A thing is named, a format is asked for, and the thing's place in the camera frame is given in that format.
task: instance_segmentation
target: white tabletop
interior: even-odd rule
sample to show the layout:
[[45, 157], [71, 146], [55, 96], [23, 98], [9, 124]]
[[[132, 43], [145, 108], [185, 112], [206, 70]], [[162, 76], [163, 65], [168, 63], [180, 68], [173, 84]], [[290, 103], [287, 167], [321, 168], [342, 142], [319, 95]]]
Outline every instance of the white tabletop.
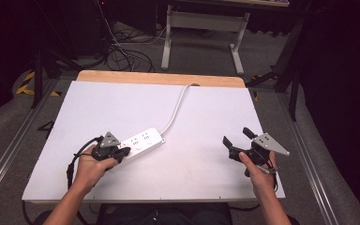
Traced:
[[[58, 202], [67, 191], [73, 154], [110, 131], [119, 141], [164, 129], [184, 86], [73, 82], [22, 199]], [[246, 88], [191, 86], [165, 143], [108, 171], [84, 198], [90, 203], [229, 202], [255, 199], [245, 166], [228, 158], [223, 136], [244, 149], [244, 127], [262, 133]], [[284, 198], [278, 178], [277, 196]]]

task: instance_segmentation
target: white power strip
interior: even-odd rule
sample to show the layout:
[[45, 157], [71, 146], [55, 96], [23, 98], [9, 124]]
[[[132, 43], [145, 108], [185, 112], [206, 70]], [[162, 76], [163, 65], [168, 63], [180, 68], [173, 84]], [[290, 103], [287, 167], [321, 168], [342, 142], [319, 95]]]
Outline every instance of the white power strip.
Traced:
[[162, 139], [159, 132], [155, 128], [149, 128], [139, 134], [136, 134], [135, 136], [121, 142], [119, 148], [130, 147], [130, 153], [127, 157], [124, 157], [120, 164], [116, 165], [112, 169], [117, 170], [134, 159], [139, 158], [160, 147], [164, 143], [165, 140]]

